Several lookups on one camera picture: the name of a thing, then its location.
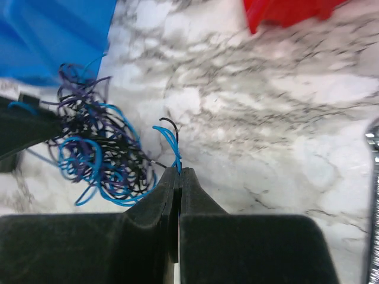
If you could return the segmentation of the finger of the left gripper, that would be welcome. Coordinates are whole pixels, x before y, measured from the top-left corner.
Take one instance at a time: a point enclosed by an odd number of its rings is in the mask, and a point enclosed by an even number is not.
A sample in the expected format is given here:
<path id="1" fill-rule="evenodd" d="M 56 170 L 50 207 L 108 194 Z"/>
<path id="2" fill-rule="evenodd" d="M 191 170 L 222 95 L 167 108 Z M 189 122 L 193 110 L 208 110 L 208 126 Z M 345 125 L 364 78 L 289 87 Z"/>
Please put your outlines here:
<path id="1" fill-rule="evenodd" d="M 60 119 L 41 99 L 21 93 L 18 100 L 1 96 L 1 171 L 15 170 L 21 152 L 60 134 Z"/>

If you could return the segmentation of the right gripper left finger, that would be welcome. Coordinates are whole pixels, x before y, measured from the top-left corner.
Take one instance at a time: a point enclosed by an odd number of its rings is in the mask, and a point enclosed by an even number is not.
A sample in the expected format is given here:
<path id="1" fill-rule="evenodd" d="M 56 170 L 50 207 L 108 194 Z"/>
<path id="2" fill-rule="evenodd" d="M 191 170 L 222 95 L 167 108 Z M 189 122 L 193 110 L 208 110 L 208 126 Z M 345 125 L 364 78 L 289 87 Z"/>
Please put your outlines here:
<path id="1" fill-rule="evenodd" d="M 125 212 L 1 217 L 1 282 L 173 283 L 178 178 Z"/>

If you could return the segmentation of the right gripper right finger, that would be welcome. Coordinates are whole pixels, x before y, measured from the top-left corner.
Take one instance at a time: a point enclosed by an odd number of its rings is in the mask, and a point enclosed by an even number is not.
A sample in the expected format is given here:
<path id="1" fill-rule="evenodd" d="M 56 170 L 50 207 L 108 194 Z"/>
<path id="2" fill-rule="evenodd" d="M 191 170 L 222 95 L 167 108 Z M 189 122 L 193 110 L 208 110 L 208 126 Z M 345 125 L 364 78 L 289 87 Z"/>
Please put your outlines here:
<path id="1" fill-rule="evenodd" d="M 227 213 L 195 171 L 179 176 L 182 283 L 338 283 L 319 226 L 303 215 Z"/>

